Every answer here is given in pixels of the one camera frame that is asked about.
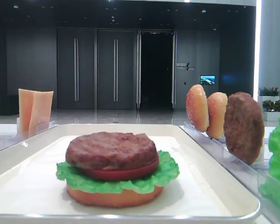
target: white planter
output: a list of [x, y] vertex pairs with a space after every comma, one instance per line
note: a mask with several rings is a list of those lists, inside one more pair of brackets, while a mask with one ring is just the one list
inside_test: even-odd
[[263, 101], [271, 100], [271, 101], [275, 102], [275, 101], [278, 101], [279, 99], [280, 99], [279, 96], [277, 96], [277, 97], [258, 96], [258, 103], [262, 108], [262, 102]]
[[279, 121], [280, 112], [263, 111], [263, 119], [266, 121]]

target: sesame bun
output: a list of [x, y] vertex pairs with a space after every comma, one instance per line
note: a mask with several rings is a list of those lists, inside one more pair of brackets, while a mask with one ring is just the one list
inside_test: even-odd
[[200, 132], [205, 132], [209, 126], [207, 98], [201, 85], [193, 85], [186, 98], [187, 115], [190, 122]]
[[121, 194], [100, 194], [75, 190], [67, 185], [68, 194], [78, 203], [108, 208], [126, 208], [143, 205], [154, 200], [162, 190], [163, 187], [155, 187], [154, 191], [148, 194], [139, 194], [133, 190], [123, 190]]
[[211, 138], [219, 139], [224, 134], [224, 117], [227, 102], [227, 95], [222, 92], [215, 92], [207, 99], [210, 126], [207, 128], [206, 133]]

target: ceiling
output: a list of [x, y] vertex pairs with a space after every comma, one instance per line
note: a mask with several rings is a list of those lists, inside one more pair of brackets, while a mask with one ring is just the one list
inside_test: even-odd
[[251, 21], [254, 17], [255, 7], [235, 5], [116, 0], [0, 0], [0, 20], [8, 26], [220, 30], [240, 20], [254, 22]]

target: gray door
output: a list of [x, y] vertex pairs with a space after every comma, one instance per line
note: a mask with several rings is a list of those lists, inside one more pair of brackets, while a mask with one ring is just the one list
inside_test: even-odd
[[133, 31], [98, 31], [98, 109], [133, 109]]
[[94, 109], [93, 30], [58, 30], [58, 108]]

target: white tray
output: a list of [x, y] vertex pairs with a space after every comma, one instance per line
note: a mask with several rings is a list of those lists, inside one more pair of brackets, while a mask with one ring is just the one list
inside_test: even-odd
[[[94, 132], [146, 133], [168, 151], [180, 175], [153, 202], [128, 209], [86, 207], [57, 180], [68, 143]], [[59, 125], [0, 152], [0, 224], [251, 224], [260, 202], [180, 127], [173, 125]]]

